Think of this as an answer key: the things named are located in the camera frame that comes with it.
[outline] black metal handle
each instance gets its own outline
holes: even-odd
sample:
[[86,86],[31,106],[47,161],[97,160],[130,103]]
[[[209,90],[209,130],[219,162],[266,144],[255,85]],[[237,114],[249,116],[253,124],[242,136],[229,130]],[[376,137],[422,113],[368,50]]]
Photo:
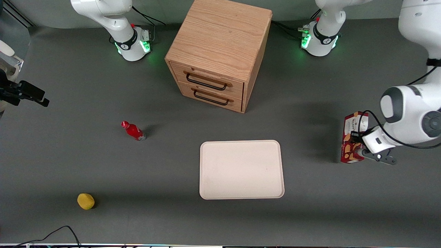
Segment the black metal handle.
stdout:
[[191,83],[196,83],[196,84],[198,84],[198,85],[202,85],[202,86],[205,86],[205,87],[209,87],[209,88],[211,88],[211,89],[215,89],[215,90],[225,90],[226,88],[227,88],[227,84],[224,84],[224,87],[222,87],[222,88],[219,88],[219,87],[216,87],[216,86],[212,86],[212,85],[209,85],[209,84],[206,84],[206,83],[202,83],[202,82],[199,82],[199,81],[196,81],[196,80],[193,80],[193,79],[190,79],[190,78],[188,78],[190,76],[190,73],[187,73],[187,81],[188,82],[191,82]]
[[222,105],[222,106],[226,106],[228,104],[228,102],[229,102],[228,99],[227,99],[226,102],[220,102],[220,101],[211,100],[209,98],[201,97],[201,96],[196,95],[196,92],[197,92],[197,90],[194,90],[194,93],[193,93],[194,97],[202,99],[202,100],[205,100],[205,101],[210,101],[212,103],[216,103],[216,104],[219,104],[219,105]]

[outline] yellow ball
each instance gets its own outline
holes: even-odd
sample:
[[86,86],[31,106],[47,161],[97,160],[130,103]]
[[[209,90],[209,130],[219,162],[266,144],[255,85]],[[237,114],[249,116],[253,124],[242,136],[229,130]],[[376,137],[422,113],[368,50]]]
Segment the yellow ball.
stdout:
[[93,197],[87,193],[81,193],[77,198],[78,205],[84,210],[89,210],[95,205]]

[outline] wall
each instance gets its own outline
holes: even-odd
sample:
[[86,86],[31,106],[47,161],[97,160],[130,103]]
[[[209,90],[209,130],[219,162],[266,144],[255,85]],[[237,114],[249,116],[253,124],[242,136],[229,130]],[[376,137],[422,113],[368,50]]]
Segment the wall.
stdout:
[[[277,21],[309,18],[316,10],[314,0],[235,0],[273,11]],[[98,27],[96,22],[78,15],[69,0],[11,0],[30,20],[39,26],[57,28]],[[348,19],[397,18],[402,0],[374,0],[370,3],[346,8]],[[181,23],[193,0],[133,0],[139,11],[166,23]],[[145,24],[136,12],[126,14],[130,22]]]

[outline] black cable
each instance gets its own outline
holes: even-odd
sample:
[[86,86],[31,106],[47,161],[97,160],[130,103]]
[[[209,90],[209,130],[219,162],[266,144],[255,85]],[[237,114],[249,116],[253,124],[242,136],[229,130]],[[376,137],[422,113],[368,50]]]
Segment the black cable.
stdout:
[[321,9],[318,9],[314,14],[312,14],[310,19],[314,19],[319,13],[320,13]]
[[274,24],[276,24],[277,26],[282,27],[282,28],[286,28],[286,29],[288,29],[288,30],[295,30],[295,31],[297,31],[297,28],[293,28],[293,27],[286,26],[285,24],[280,23],[280,22],[271,21],[271,23],[274,23]]
[[279,26],[279,24],[278,24],[278,22],[273,22],[276,26],[278,26],[280,29],[282,29],[282,31],[284,31],[287,35],[289,35],[289,36],[291,36],[291,37],[293,37],[293,38],[299,38],[298,36],[295,36],[295,35],[293,35],[293,34],[290,34],[288,31],[286,31],[285,29],[284,29],[284,27],[283,26]]
[[55,231],[49,233],[49,234],[48,234],[46,237],[44,237],[43,239],[35,239],[35,240],[31,240],[31,241],[26,241],[26,242],[23,242],[23,243],[21,243],[21,244],[14,245],[12,248],[16,248],[16,247],[18,247],[18,246],[21,246],[21,245],[24,245],[24,244],[28,244],[28,243],[33,243],[33,242],[43,241],[43,240],[47,239],[49,236],[51,236],[53,233],[57,232],[58,230],[60,230],[60,229],[62,229],[62,228],[64,228],[64,227],[67,227],[67,228],[72,232],[72,234],[73,234],[74,237],[75,237],[75,241],[77,242],[78,247],[80,247],[81,244],[80,244],[80,241],[78,240],[77,235],[75,234],[75,232],[72,230],[72,228],[71,228],[70,226],[68,226],[68,225],[64,225],[64,226],[58,228],[57,230],[55,230]]
[[361,114],[360,121],[359,121],[359,127],[358,127],[358,131],[359,131],[359,133],[360,133],[361,118],[363,117],[363,115],[364,115],[365,113],[370,113],[370,114],[374,117],[374,119],[376,120],[376,122],[378,123],[378,125],[380,126],[380,128],[383,130],[383,132],[384,132],[384,133],[385,133],[385,134],[386,134],[391,140],[397,142],[398,144],[401,144],[401,145],[403,145],[403,146],[405,146],[405,147],[416,148],[416,149],[432,149],[432,148],[441,147],[441,143],[436,144],[436,145],[433,145],[433,146],[429,146],[429,147],[419,147],[419,146],[414,146],[414,145],[406,144],[406,143],[403,143],[403,142],[401,142],[401,141],[395,139],[394,137],[392,137],[392,136],[391,136],[391,135],[390,135],[390,134],[384,129],[383,125],[380,123],[380,120],[379,120],[379,119],[377,118],[377,116],[376,116],[372,111],[370,111],[370,110],[365,110],[365,111],[363,111],[363,113]]
[[150,18],[150,19],[153,19],[153,20],[155,20],[155,21],[157,21],[157,22],[159,22],[159,23],[162,23],[162,24],[166,25],[164,22],[162,22],[162,21],[160,21],[160,20],[158,20],[158,19],[155,19],[155,18],[153,18],[153,17],[151,17],[151,16],[148,16],[148,15],[146,15],[146,14],[143,14],[143,13],[139,12],[139,10],[137,10],[135,7],[132,6],[132,8],[133,8],[134,11],[138,12],[138,13],[141,14],[142,16],[144,16],[144,17],[148,17],[148,18]]
[[142,17],[144,17],[147,21],[149,21],[149,23],[151,23],[153,26],[156,26],[155,23],[153,23],[150,19],[148,19],[147,17],[145,17],[143,14],[141,14]]
[[427,77],[427,76],[428,76],[430,73],[432,73],[436,68],[437,68],[436,66],[433,67],[432,70],[430,70],[430,71],[427,72],[426,74],[422,75],[420,78],[416,79],[415,81],[413,81],[413,82],[411,82],[411,83],[408,83],[407,85],[414,84],[414,83],[418,82],[419,80],[421,80],[421,79]]

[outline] wood grain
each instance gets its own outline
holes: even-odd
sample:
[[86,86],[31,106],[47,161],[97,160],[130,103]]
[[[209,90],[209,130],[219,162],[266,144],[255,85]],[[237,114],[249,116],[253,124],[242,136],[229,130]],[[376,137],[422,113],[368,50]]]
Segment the wood grain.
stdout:
[[227,0],[195,0],[166,58],[246,82],[271,16]]
[[[173,70],[173,74],[176,77],[176,80],[182,83],[187,83],[192,85],[193,87],[196,87],[197,89],[206,90],[208,92],[213,92],[218,95],[224,95],[226,97],[234,97],[237,99],[242,99],[242,93],[243,93],[243,83],[234,81],[234,80],[228,80],[225,78],[213,76],[210,74],[202,73],[200,71],[194,70],[194,68],[191,67],[185,67],[182,65],[178,65],[175,63],[170,63],[170,66]],[[225,90],[216,90],[212,89],[200,84],[192,83],[187,80],[187,73],[190,74],[189,79],[193,79],[214,87],[222,88],[224,85],[227,85]]]
[[250,74],[250,80],[246,84],[246,87],[243,88],[242,112],[245,112],[245,110],[247,109],[251,92],[253,91],[254,83],[256,83],[257,74],[259,73],[260,65],[262,64],[262,60],[263,60],[263,55],[265,54],[266,40],[268,39],[270,25],[271,25],[271,20],[269,20],[268,26],[266,27],[265,36],[262,39],[261,47],[257,54],[256,62]]
[[[212,105],[224,108],[224,109],[233,110],[235,112],[241,112],[242,100],[240,100],[240,99],[236,99],[236,98],[232,98],[232,97],[225,97],[225,96],[221,96],[218,94],[214,94],[212,92],[208,92],[206,90],[196,89],[196,87],[193,87],[192,85],[187,84],[187,83],[178,82],[178,87],[179,87],[179,90],[181,91],[182,95],[184,95],[186,97],[190,97],[190,98],[198,100],[198,101],[203,101],[203,102],[206,102],[206,103],[209,103],[209,104],[212,104]],[[202,97],[205,97],[205,98],[208,98],[208,99],[211,99],[214,101],[218,101],[221,103],[224,103],[228,100],[228,104],[225,106],[222,106],[222,105],[219,105],[216,103],[212,103],[210,101],[205,101],[205,100],[199,99],[194,96],[195,90],[197,91],[196,94],[198,96],[202,96]]]

